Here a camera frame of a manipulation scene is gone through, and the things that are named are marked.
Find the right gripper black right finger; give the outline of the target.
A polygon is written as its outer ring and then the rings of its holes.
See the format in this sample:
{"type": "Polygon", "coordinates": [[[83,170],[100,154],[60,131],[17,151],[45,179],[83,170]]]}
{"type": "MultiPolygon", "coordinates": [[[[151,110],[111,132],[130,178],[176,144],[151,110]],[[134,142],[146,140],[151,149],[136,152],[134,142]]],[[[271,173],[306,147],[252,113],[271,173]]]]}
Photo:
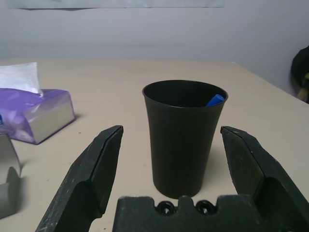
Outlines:
{"type": "Polygon", "coordinates": [[[309,203],[281,164],[245,131],[222,126],[232,182],[250,195],[269,232],[307,232],[309,203]]]}

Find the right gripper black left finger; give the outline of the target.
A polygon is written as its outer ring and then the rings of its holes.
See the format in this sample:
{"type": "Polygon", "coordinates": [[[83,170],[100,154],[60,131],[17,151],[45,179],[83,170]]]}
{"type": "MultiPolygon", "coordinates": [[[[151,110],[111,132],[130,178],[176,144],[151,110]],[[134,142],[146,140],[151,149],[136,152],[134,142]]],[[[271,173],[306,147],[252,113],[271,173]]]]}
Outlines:
{"type": "Polygon", "coordinates": [[[87,232],[105,213],[112,191],[123,126],[99,133],[70,166],[42,217],[38,232],[87,232]]]}

